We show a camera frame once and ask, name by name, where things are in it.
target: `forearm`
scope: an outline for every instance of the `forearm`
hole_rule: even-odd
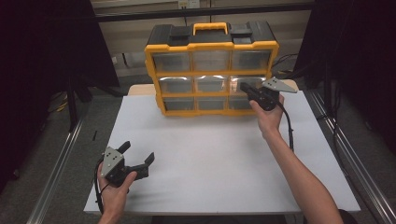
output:
[[[295,156],[280,133],[268,133],[265,139],[309,223],[342,223],[329,191]]]
[[[108,214],[104,213],[101,216],[98,224],[116,224],[119,222],[119,220],[120,220],[120,216],[108,215]]]

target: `black tube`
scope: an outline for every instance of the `black tube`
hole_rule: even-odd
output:
[[[98,14],[95,17],[79,17],[79,18],[52,18],[53,21],[87,21],[87,22],[107,22],[107,21],[139,21],[163,18],[179,18],[179,17],[196,17],[196,16],[214,16],[229,14],[246,14],[260,12],[278,12],[278,11],[301,11],[311,10],[317,4],[294,3],[294,4],[277,4],[263,5],[254,7],[204,7],[190,8],[185,10],[164,10],[136,13],[112,13]]]

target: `finger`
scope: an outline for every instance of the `finger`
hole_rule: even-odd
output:
[[[281,104],[285,103],[285,97],[283,97],[282,94],[279,94],[279,102],[280,102]]]
[[[250,103],[251,108],[252,108],[254,111],[256,111],[257,114],[262,113],[262,111],[263,111],[263,110],[262,110],[262,107],[259,106],[259,104],[258,104],[256,101],[251,100],[251,101],[249,101],[249,103]]]
[[[124,182],[122,183],[122,185],[120,186],[123,190],[125,190],[125,192],[128,191],[128,188],[131,187],[132,183],[134,183],[134,180],[136,179],[137,176],[137,172],[133,171],[130,174],[128,174],[124,180]]]
[[[108,183],[108,181],[104,177],[101,177],[102,167],[103,167],[103,163],[101,162],[99,164],[98,174],[97,174],[97,178],[98,178],[98,182],[99,182],[100,188],[104,188],[105,185],[107,185],[107,183]]]

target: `wall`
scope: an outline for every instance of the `wall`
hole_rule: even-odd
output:
[[[171,0],[92,0],[92,6],[96,14],[120,13],[120,12],[143,12],[156,10],[177,9],[177,1]],[[271,4],[287,4],[312,2],[312,0],[201,0],[201,7],[241,7]],[[212,16],[212,21],[227,21],[231,24],[245,23],[247,21],[265,20],[271,25],[273,32],[280,44],[278,56],[290,53],[298,53],[304,38],[305,27],[309,19],[310,11],[270,12],[240,15]],[[210,17],[187,18],[187,24],[195,22],[210,22]],[[100,27],[106,40],[111,55],[125,52],[142,52],[147,44],[149,34],[155,24],[184,25],[184,18],[142,20],[142,21],[115,21],[102,22]]]

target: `hand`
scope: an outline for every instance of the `hand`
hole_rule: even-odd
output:
[[[283,104],[285,98],[279,94],[279,102]],[[270,134],[279,134],[279,124],[282,119],[283,111],[279,106],[276,106],[271,111],[263,110],[256,101],[251,100],[250,102],[251,108],[256,112],[259,128],[262,131],[262,137],[267,139]]]
[[[128,174],[122,185],[119,188],[115,188],[108,185],[108,181],[100,176],[102,165],[103,163],[99,165],[97,178],[99,188],[102,192],[104,213],[99,223],[117,223],[120,220],[125,207],[126,194],[128,193],[129,187],[134,182],[137,172],[131,172]]]

